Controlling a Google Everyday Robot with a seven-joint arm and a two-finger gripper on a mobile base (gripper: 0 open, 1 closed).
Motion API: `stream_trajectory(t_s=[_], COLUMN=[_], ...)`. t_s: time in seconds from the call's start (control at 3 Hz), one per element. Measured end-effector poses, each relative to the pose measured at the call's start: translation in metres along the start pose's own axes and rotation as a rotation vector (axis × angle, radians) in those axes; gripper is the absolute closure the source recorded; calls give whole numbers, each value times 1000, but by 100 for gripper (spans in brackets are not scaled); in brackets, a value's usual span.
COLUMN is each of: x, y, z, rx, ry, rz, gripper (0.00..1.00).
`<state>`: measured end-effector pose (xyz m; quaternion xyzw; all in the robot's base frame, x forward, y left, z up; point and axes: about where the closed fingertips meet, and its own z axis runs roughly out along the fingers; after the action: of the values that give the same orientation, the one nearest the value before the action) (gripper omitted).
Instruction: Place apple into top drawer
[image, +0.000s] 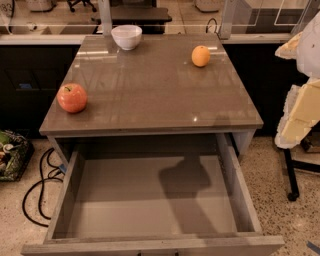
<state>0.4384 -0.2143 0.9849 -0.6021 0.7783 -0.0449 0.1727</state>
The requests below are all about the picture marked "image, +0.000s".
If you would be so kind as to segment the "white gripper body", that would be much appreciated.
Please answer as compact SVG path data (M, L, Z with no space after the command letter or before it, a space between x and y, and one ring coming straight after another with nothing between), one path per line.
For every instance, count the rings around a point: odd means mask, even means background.
M299 72L320 78L320 11L302 31L296 61Z

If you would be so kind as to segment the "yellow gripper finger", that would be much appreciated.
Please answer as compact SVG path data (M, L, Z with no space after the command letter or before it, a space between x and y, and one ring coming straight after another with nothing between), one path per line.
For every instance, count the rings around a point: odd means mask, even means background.
M320 121L320 80L309 79L303 86L293 85L285 99L274 142L291 149L298 145Z
M279 46L275 51L275 56L287 60L296 59L301 37L302 32L299 32L298 34L293 36L289 41Z

